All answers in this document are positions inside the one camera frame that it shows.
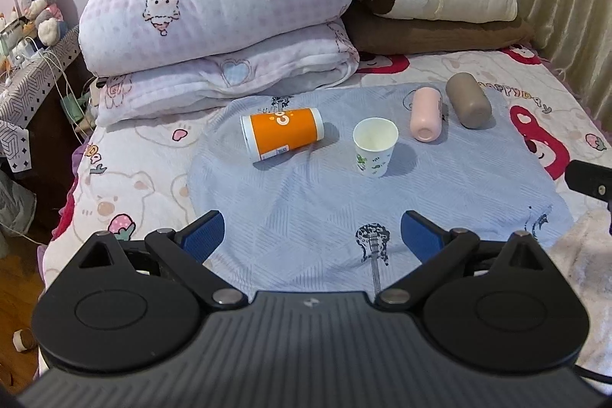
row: paper cup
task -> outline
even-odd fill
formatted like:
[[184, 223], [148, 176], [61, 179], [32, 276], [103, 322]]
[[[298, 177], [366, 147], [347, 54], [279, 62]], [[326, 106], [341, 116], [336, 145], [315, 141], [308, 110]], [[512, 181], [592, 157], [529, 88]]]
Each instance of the paper cup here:
[[389, 166], [400, 134], [396, 124], [384, 118], [368, 118], [353, 131], [357, 168], [366, 177], [381, 177]]
[[250, 115], [240, 120], [253, 163], [316, 142], [325, 135], [316, 107]]

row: wooden floor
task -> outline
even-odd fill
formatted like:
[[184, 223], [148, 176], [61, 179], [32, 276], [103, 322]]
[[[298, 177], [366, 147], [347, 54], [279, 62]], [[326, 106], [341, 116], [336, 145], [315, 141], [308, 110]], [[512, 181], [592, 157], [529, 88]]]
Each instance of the wooden floor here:
[[18, 353], [13, 347], [13, 332], [29, 328], [34, 305], [43, 285], [36, 262], [36, 245], [25, 239], [7, 239], [11, 252], [0, 258], [0, 364], [13, 375], [18, 393], [31, 382], [38, 366], [37, 350]]

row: blue gripper pad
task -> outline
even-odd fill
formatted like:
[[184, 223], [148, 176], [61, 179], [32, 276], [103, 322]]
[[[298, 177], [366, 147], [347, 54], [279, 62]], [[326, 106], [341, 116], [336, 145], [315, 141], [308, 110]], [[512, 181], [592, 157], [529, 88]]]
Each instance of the blue gripper pad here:
[[174, 236], [174, 241], [194, 258], [204, 263], [225, 237], [225, 220], [218, 211], [209, 211]]
[[414, 211], [403, 214], [401, 231], [404, 244], [421, 263], [425, 263], [444, 248], [443, 237], [446, 231]]

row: orange paper cup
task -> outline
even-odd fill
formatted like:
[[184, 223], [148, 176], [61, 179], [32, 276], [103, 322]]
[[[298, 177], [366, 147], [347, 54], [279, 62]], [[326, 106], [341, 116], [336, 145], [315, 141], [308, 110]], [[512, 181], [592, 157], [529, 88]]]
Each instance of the orange paper cup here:
[[241, 117], [240, 121], [253, 163], [324, 137], [323, 120], [316, 107], [250, 115]]

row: pink heart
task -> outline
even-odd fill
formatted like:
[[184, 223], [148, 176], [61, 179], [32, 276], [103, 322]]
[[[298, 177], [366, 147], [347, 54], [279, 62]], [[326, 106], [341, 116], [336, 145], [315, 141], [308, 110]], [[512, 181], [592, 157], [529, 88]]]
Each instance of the pink heart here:
[[179, 140], [184, 139], [185, 137], [187, 137], [187, 130], [183, 130], [182, 128], [175, 130], [172, 134], [172, 140], [174, 142], [179, 142]]

